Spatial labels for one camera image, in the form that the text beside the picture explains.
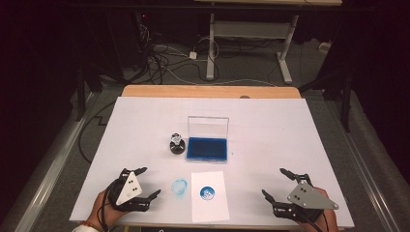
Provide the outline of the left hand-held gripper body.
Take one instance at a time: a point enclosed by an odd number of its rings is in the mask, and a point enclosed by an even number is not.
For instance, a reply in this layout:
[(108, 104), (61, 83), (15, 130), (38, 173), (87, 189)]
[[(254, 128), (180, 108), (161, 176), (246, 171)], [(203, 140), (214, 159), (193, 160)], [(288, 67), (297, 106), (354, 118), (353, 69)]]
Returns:
[(120, 212), (146, 212), (149, 204), (142, 202), (142, 187), (133, 170), (124, 168), (108, 193), (112, 208)]

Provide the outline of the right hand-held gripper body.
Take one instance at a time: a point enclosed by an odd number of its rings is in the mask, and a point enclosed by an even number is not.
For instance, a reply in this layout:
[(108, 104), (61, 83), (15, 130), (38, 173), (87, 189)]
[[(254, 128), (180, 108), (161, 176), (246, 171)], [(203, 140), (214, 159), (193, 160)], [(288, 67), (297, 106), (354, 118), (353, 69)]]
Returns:
[(311, 183), (308, 174), (295, 174), (297, 186), (288, 194), (288, 203), (277, 202), (273, 213), (277, 218), (289, 218), (313, 223), (326, 209), (338, 210), (336, 202), (320, 193)]

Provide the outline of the black round stamp cap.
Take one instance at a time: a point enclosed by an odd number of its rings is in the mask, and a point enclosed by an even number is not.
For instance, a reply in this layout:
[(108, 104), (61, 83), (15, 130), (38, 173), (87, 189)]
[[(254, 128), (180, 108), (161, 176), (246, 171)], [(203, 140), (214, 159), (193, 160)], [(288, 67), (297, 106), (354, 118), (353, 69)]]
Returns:
[(170, 151), (174, 155), (180, 155), (186, 150), (186, 143), (184, 141), (181, 141), (179, 144), (170, 142), (169, 147), (170, 147)]

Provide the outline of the round stamp with clear handle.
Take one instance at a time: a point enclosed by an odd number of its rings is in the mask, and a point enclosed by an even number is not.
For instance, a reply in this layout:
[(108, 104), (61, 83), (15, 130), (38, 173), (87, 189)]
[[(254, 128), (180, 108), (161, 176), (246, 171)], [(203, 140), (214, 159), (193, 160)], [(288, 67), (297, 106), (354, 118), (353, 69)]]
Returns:
[(185, 141), (182, 139), (182, 136), (179, 133), (173, 133), (170, 140), (170, 145), (172, 147), (183, 147), (185, 144)]

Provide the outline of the person's right hand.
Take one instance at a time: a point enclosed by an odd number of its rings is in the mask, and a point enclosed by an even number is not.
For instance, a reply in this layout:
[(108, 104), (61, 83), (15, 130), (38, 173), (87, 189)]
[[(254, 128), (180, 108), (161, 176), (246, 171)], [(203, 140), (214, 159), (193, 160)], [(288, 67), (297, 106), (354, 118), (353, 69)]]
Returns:
[(314, 223), (315, 226), (312, 226), (307, 222), (299, 221), (298, 224), (304, 229), (305, 232), (318, 232), (317, 228), (319, 228), (322, 232), (339, 232), (336, 213), (329, 209), (326, 209), (317, 219)]

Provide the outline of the person's left hand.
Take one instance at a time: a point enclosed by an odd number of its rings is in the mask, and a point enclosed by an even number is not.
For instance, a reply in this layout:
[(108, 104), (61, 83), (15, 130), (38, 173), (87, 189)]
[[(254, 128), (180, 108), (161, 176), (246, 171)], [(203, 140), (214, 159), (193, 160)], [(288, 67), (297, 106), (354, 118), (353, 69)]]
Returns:
[(110, 227), (126, 214), (126, 212), (120, 212), (113, 209), (108, 201), (106, 201), (106, 205), (103, 206), (104, 195), (105, 191), (101, 191), (97, 195), (93, 209), (89, 217), (86, 219), (90, 225), (100, 232), (103, 232), (102, 222), (104, 222), (107, 227)]

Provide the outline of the large white table mat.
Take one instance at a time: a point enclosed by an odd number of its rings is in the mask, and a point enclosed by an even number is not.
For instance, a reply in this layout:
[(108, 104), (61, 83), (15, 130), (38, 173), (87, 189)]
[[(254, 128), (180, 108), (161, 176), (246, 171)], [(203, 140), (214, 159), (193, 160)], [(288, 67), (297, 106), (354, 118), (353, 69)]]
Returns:
[[(225, 163), (190, 161), (173, 155), (170, 136), (187, 136), (188, 117), (227, 117), (228, 159)], [(284, 202), (296, 186), (279, 171), (308, 174), (335, 201), (337, 222), (351, 228), (353, 219), (334, 170), (303, 99), (194, 99), (121, 97), (95, 154), (71, 219), (87, 218), (95, 196), (124, 168), (148, 169), (139, 176), (143, 193), (161, 189), (148, 212), (122, 218), (129, 225), (212, 226), (219, 228), (294, 228), (273, 215), (262, 189)], [(191, 174), (222, 171), (229, 220), (193, 222)]]

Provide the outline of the small white paper sheet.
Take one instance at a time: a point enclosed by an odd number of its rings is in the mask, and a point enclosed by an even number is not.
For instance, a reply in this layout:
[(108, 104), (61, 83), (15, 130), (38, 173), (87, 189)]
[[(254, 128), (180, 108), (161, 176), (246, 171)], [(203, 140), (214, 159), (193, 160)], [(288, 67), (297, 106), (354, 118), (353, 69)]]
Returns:
[(191, 174), (191, 216), (193, 222), (229, 220), (222, 171)]

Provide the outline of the blue ink pad clear case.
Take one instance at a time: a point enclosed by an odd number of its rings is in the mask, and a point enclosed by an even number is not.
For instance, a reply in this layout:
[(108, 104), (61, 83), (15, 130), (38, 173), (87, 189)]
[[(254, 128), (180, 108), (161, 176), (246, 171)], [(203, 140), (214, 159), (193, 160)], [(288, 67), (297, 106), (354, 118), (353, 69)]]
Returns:
[(189, 116), (188, 160), (227, 162), (227, 117)]

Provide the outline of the black metal stand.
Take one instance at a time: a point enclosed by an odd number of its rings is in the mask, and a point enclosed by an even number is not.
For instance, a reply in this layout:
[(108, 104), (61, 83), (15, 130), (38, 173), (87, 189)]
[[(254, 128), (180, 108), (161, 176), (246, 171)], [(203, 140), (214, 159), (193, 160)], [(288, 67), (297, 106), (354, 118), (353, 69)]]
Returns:
[(353, 78), (347, 66), (336, 68), (327, 74), (319, 74), (315, 80), (298, 88), (300, 93), (310, 89), (322, 89), (325, 101), (341, 99), (340, 122), (346, 132), (349, 128), (349, 112)]

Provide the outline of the white-legged desk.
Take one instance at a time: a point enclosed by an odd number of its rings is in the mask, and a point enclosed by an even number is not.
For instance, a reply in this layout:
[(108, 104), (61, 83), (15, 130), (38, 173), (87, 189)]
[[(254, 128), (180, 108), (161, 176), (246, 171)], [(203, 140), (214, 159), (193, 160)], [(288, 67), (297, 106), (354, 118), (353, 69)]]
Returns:
[[(195, 0), (204, 3), (206, 7), (304, 7), (330, 8), (339, 7), (342, 0)], [(285, 84), (293, 82), (286, 64), (286, 56), (297, 27), (299, 15), (292, 14), (285, 22), (253, 22), (245, 19), (217, 19), (215, 13), (210, 13), (209, 48), (207, 55), (206, 79), (215, 80), (216, 58), (220, 48), (216, 38), (247, 38), (284, 40), (283, 49), (276, 53), (279, 70)]]

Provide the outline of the grey metal floor rail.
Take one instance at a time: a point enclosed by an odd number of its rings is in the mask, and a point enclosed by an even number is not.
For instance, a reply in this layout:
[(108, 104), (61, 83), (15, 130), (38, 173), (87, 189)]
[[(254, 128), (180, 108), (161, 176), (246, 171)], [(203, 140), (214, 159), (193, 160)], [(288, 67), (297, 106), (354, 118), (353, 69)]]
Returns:
[(100, 93), (86, 95), (86, 108), (80, 117), (77, 117), (79, 106), (73, 110), (44, 158), (29, 177), (29, 182), (18, 197), (21, 203), (17, 204), (19, 214), (12, 232), (30, 232), (34, 227), (99, 96)]
[(331, 158), (337, 178), (354, 219), (354, 232), (403, 232), (399, 211), (394, 208), (401, 199), (404, 184), (395, 165), (386, 155), (368, 122), (346, 130), (339, 120), (337, 104), (328, 101), (332, 124), (340, 136), (345, 153)]

